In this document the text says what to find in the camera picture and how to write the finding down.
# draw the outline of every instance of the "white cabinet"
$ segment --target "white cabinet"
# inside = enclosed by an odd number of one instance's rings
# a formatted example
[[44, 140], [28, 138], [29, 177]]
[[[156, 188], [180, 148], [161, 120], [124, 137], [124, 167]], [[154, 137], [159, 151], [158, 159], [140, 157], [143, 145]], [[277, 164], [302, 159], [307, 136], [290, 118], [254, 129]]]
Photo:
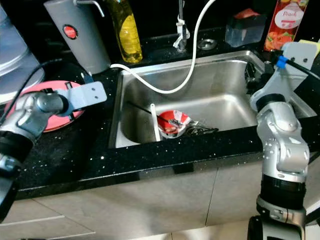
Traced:
[[92, 232], [32, 199], [15, 201], [0, 224], [1, 240], [50, 239]]
[[215, 176], [184, 173], [35, 200], [101, 238], [133, 239], [204, 227]]
[[261, 162], [219, 168], [206, 225], [248, 220], [257, 215], [261, 178]]
[[305, 185], [304, 207], [308, 208], [320, 200], [320, 157], [309, 165]]

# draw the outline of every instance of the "sink basin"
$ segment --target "sink basin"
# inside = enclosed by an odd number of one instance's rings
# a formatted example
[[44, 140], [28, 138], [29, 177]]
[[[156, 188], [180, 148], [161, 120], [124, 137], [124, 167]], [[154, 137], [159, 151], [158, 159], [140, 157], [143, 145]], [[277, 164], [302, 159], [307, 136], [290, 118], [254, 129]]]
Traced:
[[[127, 102], [150, 110], [155, 104], [157, 114], [168, 110], [186, 113], [192, 120], [210, 128], [226, 131], [257, 125], [256, 115], [249, 104], [244, 76], [247, 62], [258, 73], [264, 63], [251, 51], [238, 51], [197, 58], [188, 84], [180, 91], [164, 95], [152, 91], [126, 71], [119, 75], [111, 141], [109, 146], [120, 148], [155, 142], [151, 115]], [[134, 70], [159, 89], [170, 90], [180, 85], [188, 74], [191, 60], [183, 60]], [[298, 118], [317, 114], [296, 94], [291, 104]]]

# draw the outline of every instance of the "speckled countertop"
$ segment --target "speckled countertop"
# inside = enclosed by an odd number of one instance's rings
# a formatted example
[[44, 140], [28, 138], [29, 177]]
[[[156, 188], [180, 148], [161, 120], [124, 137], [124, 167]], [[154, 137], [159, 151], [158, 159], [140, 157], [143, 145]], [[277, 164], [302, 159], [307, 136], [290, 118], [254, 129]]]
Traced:
[[[215, 33], [206, 32], [202, 37], [210, 37], [210, 34]], [[174, 39], [170, 37], [141, 41], [144, 60], [139, 66], [191, 57], [190, 49], [185, 53], [177, 53], [171, 47], [172, 41]], [[255, 51], [259, 46], [253, 44], [249, 49]], [[230, 48], [221, 41], [214, 50], [200, 50], [197, 57], [242, 49], [244, 48]], [[320, 74], [320, 56], [314, 62], [313, 71]], [[78, 71], [64, 65], [49, 79], [77, 81], [77, 74]], [[195, 164], [212, 168], [261, 160], [259, 156], [262, 145], [255, 126], [109, 149], [118, 74], [118, 70], [109, 69], [94, 76], [95, 81], [101, 81], [104, 85], [108, 97], [106, 102], [87, 108], [85, 113], [69, 126], [41, 136], [24, 163], [18, 179], [20, 190], [17, 199], [137, 181], [148, 173], [161, 175], [161, 171], [157, 172], [160, 169], [171, 169], [172, 171], [166, 172], [179, 174], [197, 171]], [[317, 114], [320, 113], [320, 83], [307, 78], [295, 92]], [[300, 122], [302, 137], [308, 143], [310, 151], [320, 151], [320, 116], [304, 118]]]

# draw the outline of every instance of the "gray canister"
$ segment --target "gray canister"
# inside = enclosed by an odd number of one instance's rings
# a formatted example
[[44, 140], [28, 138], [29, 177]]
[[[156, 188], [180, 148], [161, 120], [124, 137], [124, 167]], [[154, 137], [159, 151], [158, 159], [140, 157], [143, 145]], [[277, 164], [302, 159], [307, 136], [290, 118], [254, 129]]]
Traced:
[[74, 4], [73, 0], [50, 0], [44, 6], [85, 70], [97, 74], [110, 66], [109, 56], [88, 6]]

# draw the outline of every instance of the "red label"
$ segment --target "red label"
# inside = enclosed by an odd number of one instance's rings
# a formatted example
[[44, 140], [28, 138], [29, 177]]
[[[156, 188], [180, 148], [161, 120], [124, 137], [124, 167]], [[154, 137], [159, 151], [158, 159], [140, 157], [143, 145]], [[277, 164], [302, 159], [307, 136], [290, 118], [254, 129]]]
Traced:
[[65, 35], [70, 39], [76, 39], [78, 36], [77, 30], [70, 25], [64, 26], [63, 31], [64, 31]]
[[309, 0], [277, 0], [264, 50], [281, 50], [295, 39]]

